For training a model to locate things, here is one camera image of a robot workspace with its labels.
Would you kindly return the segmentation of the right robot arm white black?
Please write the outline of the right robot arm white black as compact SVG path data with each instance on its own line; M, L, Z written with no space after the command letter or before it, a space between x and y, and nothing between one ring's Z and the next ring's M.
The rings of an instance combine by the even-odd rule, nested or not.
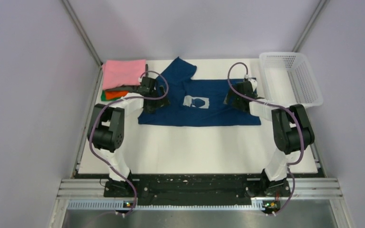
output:
M235 85L229 81L230 89L224 102L272 123L276 149L255 187L257 193L272 196L277 191L288 189L288 169L302 160L305 149L314 142L315 135L303 105L283 107L271 103L256 96L253 84L251 80Z

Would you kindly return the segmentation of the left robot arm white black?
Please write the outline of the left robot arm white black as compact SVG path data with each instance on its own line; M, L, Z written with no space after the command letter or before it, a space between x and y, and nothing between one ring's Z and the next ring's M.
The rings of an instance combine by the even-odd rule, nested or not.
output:
M158 85L161 79L164 85ZM96 104L93 107L88 127L87 141L91 153L102 161L109 170L106 188L117 191L121 196L128 196L136 190L131 179L131 169L118 149L124 141L125 118L132 112L143 109L155 111L167 106L170 86L159 75L157 79L142 77L136 93L128 94L108 104Z

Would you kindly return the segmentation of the dark blue t shirt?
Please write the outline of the dark blue t shirt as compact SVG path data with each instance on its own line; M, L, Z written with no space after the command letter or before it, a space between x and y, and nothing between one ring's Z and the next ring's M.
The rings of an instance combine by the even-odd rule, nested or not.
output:
M224 103L230 89L227 79L199 80L192 77L197 66L177 57L161 73L158 87L169 85L170 104L154 113L143 111L139 124L160 126L257 126L259 117Z

